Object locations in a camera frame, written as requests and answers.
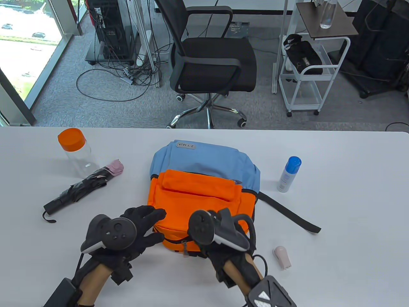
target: blue cap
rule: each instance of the blue cap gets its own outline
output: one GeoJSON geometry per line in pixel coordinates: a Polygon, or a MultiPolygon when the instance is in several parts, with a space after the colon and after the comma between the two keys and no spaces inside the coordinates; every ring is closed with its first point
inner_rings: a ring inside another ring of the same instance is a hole
{"type": "Polygon", "coordinates": [[[288,159],[287,164],[285,165],[285,170],[289,174],[296,174],[301,166],[301,159],[293,156],[288,159]]]}

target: clear plastic bottle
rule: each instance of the clear plastic bottle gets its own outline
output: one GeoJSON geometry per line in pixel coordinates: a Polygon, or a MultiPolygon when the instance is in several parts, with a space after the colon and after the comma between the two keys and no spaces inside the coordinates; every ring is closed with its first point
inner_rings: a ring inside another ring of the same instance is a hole
{"type": "Polygon", "coordinates": [[[86,178],[99,169],[99,165],[91,152],[91,147],[80,129],[64,130],[58,135],[58,142],[81,178],[86,178]]]}
{"type": "Polygon", "coordinates": [[[335,11],[337,9],[337,0],[328,0],[325,2],[324,10],[322,11],[321,22],[319,26],[323,29],[329,29],[334,21],[335,11]]]}

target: hand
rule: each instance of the hand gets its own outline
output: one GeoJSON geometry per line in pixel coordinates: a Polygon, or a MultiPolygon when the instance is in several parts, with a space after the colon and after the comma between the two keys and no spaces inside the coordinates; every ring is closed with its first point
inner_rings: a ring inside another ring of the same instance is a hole
{"type": "Polygon", "coordinates": [[[145,234],[158,221],[163,220],[165,216],[166,211],[164,209],[155,209],[152,206],[127,209],[121,217],[130,219],[135,224],[137,229],[135,241],[122,251],[100,248],[91,254],[92,257],[115,271],[123,263],[128,263],[137,258],[147,247],[154,246],[164,240],[165,237],[161,233],[152,233],[146,237],[145,234]]]}
{"type": "MultiPolygon", "coordinates": [[[[237,231],[248,238],[238,223],[235,223],[234,226],[237,231]]],[[[200,247],[202,253],[210,259],[218,281],[225,282],[229,288],[237,284],[243,294],[246,295],[263,278],[252,261],[252,255],[256,247],[250,239],[250,249],[245,252],[237,251],[216,242],[210,245],[195,243],[200,247]]]]}

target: orange bottle cap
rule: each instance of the orange bottle cap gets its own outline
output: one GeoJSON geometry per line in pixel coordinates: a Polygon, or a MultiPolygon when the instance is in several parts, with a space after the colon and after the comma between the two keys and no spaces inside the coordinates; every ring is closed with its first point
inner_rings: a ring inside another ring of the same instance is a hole
{"type": "Polygon", "coordinates": [[[69,128],[58,134],[58,142],[65,151],[77,151],[84,147],[85,136],[78,128],[69,128]]]}

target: zipper pull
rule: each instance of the zipper pull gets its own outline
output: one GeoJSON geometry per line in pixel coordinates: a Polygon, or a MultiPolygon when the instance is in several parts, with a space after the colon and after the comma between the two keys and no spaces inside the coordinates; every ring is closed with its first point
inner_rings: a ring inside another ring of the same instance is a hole
{"type": "Polygon", "coordinates": [[[187,252],[187,241],[183,240],[182,244],[183,244],[183,257],[187,258],[187,257],[189,257],[189,254],[187,252]]]}

